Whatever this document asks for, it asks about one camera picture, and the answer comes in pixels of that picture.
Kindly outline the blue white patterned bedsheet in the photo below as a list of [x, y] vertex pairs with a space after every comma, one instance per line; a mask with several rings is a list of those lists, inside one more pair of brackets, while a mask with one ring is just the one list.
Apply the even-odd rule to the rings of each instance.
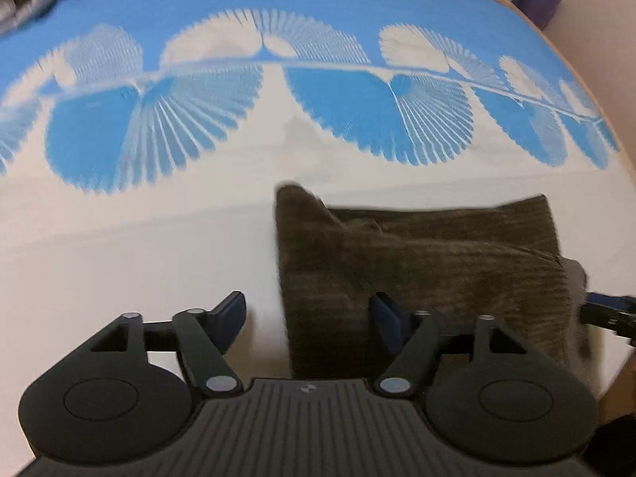
[[547, 196], [594, 290], [635, 290], [607, 112], [497, 0], [62, 0], [1, 39], [1, 471], [32, 380], [116, 316], [248, 299], [231, 360], [284, 376], [275, 191], [334, 206]]

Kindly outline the dark brown corduroy pants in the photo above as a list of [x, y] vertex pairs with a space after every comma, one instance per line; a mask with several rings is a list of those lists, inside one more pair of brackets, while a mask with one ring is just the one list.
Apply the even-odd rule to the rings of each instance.
[[368, 299], [470, 320], [491, 314], [594, 380], [578, 320], [586, 273], [563, 257], [548, 199], [436, 211], [330, 208], [303, 187], [276, 194], [278, 266], [292, 374], [359, 378], [380, 368]]

